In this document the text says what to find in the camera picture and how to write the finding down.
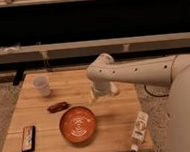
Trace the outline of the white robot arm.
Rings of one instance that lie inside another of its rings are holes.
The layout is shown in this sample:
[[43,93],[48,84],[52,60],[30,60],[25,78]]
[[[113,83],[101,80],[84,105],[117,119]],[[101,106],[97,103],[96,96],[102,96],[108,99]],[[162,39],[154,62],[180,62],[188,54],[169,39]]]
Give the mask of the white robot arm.
[[167,152],[190,152],[190,54],[118,64],[105,53],[88,66],[86,77],[93,96],[117,93],[116,82],[168,87]]

